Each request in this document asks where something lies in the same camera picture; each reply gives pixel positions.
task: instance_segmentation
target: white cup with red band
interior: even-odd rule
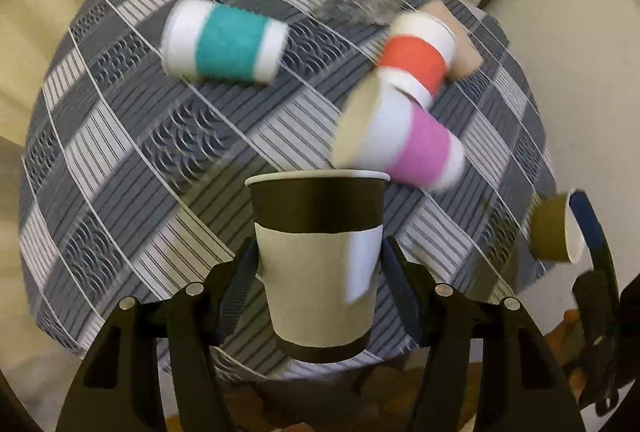
[[[393,181],[442,192],[460,181],[465,151],[433,116],[371,73],[347,99],[332,164],[379,170]]]
[[[405,13],[391,25],[376,73],[428,109],[455,52],[456,37],[443,21],[420,11]]]

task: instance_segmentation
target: brown paper cup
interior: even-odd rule
[[[307,170],[246,181],[271,323],[292,358],[340,362],[369,343],[388,180]]]
[[[556,194],[534,209],[529,234],[535,258],[571,264],[580,260],[586,244],[569,207],[574,192]]]

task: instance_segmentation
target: patterned cushion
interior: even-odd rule
[[[26,289],[38,325],[79,354],[121,297],[168,298],[233,257],[254,231],[246,178],[330,167],[340,108],[386,37],[349,19],[322,24],[309,0],[215,0],[290,24],[282,68],[268,87],[185,84],[162,72],[158,51],[175,1],[88,0],[31,119],[19,221]],[[548,269],[530,255],[527,227],[532,204],[556,186],[529,84],[499,24],[443,1],[484,57],[431,109],[462,140],[468,165],[460,185],[437,196],[390,184],[385,233],[438,280],[495,303]],[[256,279],[216,355],[230,377],[311,377],[413,346],[381,277],[365,352],[340,364],[292,361],[276,346]],[[161,359],[166,352],[161,341]]]

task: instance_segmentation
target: cup rim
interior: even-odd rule
[[[446,31],[448,31],[449,34],[451,35],[451,37],[453,38],[453,40],[456,39],[456,34],[453,33],[453,30],[449,26],[447,26],[447,23],[444,22],[443,20],[437,18],[433,13],[429,13],[428,11],[422,11],[420,9],[416,9],[414,11],[405,11],[405,12],[401,13],[399,16],[409,16],[409,15],[414,16],[414,17],[422,17],[422,18],[428,17],[429,20],[437,22],[438,24],[440,24],[441,27],[443,27]]]
[[[352,170],[352,169],[325,169],[325,170],[295,170],[292,172],[272,172],[269,174],[259,174],[251,176],[244,181],[245,186],[255,185],[264,181],[279,181],[283,179],[312,179],[312,178],[370,178],[390,181],[389,174],[375,170]]]
[[[584,254],[584,249],[586,248],[586,241],[584,238],[584,234],[582,232],[582,229],[579,226],[578,226],[578,229],[580,231],[579,238],[577,237],[577,235],[569,235],[567,217],[571,216],[572,218],[574,218],[577,224],[577,219],[575,219],[574,212],[572,211],[571,206],[569,205],[571,196],[575,194],[575,191],[576,191],[575,188],[569,189],[569,191],[566,193],[566,199],[564,200],[564,246],[566,248],[566,256],[569,258],[569,262],[571,264],[577,264],[578,262],[580,262],[580,259]]]
[[[185,11],[189,11],[189,8],[193,4],[207,4],[210,7],[210,10],[213,10],[217,3],[211,0],[178,0],[172,7],[169,12],[169,17],[164,23],[164,27],[162,28],[162,35],[160,38],[160,60],[162,64],[162,70],[168,76],[173,76],[174,72],[177,70],[177,73],[180,73],[181,77],[186,78],[188,81],[197,81],[198,75],[194,70],[187,71],[185,69],[180,69],[180,65],[176,65],[174,53],[175,53],[175,43],[172,41],[172,37],[174,36],[174,31],[176,27],[176,23],[181,15],[184,14]],[[194,32],[190,35],[191,38],[197,40],[200,37],[200,32]]]
[[[367,73],[342,108],[334,132],[332,165],[388,171],[406,145],[414,107],[422,111],[407,94],[381,81],[376,72]]]

